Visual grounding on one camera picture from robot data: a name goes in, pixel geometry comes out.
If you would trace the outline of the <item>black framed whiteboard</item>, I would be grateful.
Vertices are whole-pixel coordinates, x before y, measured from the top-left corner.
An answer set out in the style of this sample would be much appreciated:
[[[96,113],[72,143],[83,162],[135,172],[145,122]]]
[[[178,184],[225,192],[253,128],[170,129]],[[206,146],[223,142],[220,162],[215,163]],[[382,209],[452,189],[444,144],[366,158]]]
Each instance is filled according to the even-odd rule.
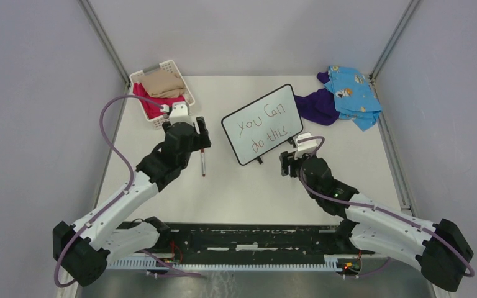
[[[284,84],[223,117],[221,125],[242,166],[304,130],[290,84]]]

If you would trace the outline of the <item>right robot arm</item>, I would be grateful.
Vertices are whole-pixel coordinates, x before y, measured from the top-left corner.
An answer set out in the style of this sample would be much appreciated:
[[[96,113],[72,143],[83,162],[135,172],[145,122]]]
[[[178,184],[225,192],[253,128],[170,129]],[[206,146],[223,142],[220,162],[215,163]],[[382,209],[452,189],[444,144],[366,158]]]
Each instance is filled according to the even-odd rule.
[[[473,250],[454,222],[435,223],[381,205],[335,179],[324,159],[308,153],[286,151],[279,160],[282,176],[298,178],[324,212],[342,218],[334,236],[339,252],[371,251],[401,261],[448,292],[473,276]]]

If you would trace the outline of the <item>red whiteboard marker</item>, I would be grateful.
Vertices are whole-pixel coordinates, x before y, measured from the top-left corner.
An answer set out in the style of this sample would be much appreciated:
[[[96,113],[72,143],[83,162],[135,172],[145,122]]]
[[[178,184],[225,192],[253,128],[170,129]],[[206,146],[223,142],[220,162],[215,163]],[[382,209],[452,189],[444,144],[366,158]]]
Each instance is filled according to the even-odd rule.
[[[202,177],[206,177],[205,149],[202,148],[200,151],[201,151],[201,172],[202,172]]]

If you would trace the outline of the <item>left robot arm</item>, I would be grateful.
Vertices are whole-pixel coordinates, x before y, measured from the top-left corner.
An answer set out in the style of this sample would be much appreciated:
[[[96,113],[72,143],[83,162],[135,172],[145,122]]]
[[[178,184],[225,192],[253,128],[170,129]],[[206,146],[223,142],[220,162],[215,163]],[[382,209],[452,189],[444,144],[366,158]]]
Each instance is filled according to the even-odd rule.
[[[129,180],[117,194],[73,224],[61,221],[53,228],[54,280],[58,287],[74,283],[88,286],[111,262],[147,248],[155,253],[169,248],[169,234],[150,222],[119,229],[133,211],[180,176],[193,152],[211,146],[203,117],[191,123],[167,122],[163,129],[164,141],[130,170]]]

